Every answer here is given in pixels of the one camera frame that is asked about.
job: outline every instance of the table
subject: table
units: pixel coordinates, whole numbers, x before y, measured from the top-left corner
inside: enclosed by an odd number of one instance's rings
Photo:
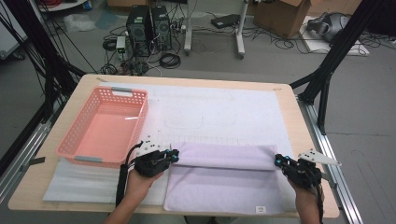
[[[36,157],[45,157],[44,163],[32,165],[26,172],[21,183],[15,190],[8,207],[14,210],[37,210],[37,211],[80,211],[80,212],[111,212],[114,204],[110,203],[51,203],[44,202],[42,198],[53,177],[59,157],[55,149],[66,134],[79,109],[91,92],[91,89],[101,82],[119,82],[134,84],[168,85],[168,86],[190,86],[206,88],[227,88],[255,91],[274,91],[276,93],[282,116],[285,121],[290,144],[294,156],[298,153],[315,148],[310,133],[305,125],[303,115],[300,111],[294,93],[287,84],[254,83],[238,81],[220,81],[203,79],[183,79],[164,77],[123,77],[107,75],[86,75],[78,83],[76,90],[65,106],[62,114],[52,127],[43,146],[37,152]],[[338,217],[339,209],[332,195],[332,190],[326,181],[323,181],[325,194],[324,217]],[[178,214],[177,212],[164,211],[159,205],[140,205],[136,213],[147,214]],[[214,214],[183,214],[183,215],[210,215]],[[297,213],[285,213],[278,217],[297,217]]]
[[[187,15],[190,15],[187,18],[187,25],[186,25],[186,37],[184,40],[184,52],[186,55],[190,55],[190,50],[191,50],[191,39],[192,39],[192,25],[191,25],[191,14],[193,12],[193,5],[190,3],[191,0],[187,0]],[[244,23],[245,23],[245,17],[247,15],[248,11],[248,0],[243,0],[243,5],[242,5],[242,10],[241,10],[241,16],[239,19],[239,24],[238,28],[235,29],[235,38],[236,38],[236,44],[238,48],[238,55],[240,59],[244,59],[245,57],[245,47],[244,47],[244,41],[242,39],[242,31],[244,28]]]

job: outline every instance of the white plastic bag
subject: white plastic bag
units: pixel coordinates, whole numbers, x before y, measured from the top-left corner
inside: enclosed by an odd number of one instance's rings
[[[95,23],[91,21],[88,15],[72,14],[64,17],[67,33],[78,31],[90,31],[95,29]]]

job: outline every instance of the black metal pole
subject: black metal pole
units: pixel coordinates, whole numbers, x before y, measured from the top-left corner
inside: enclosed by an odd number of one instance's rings
[[[314,73],[290,84],[291,87],[295,89],[308,83],[305,90],[298,95],[299,99],[308,105],[312,105],[315,98],[321,92],[318,126],[322,134],[326,134],[324,124],[332,74],[341,61],[347,56],[350,49],[355,45],[370,21],[375,17],[377,11],[387,1],[388,0],[362,0],[343,32],[335,40],[320,67]]]

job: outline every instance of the white bracket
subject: white bracket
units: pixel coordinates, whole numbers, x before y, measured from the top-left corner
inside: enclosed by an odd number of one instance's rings
[[[329,158],[320,152],[315,151],[314,149],[310,149],[306,152],[300,153],[298,155],[299,158],[306,160],[306,161],[312,161],[316,163],[322,163],[322,164],[330,164],[330,165],[338,165],[341,166],[341,162],[336,161],[332,158]]]

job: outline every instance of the folded cloth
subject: folded cloth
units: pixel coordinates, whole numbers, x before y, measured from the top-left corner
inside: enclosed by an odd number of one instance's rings
[[[164,209],[272,215],[285,212],[274,165],[276,146],[172,143]]]

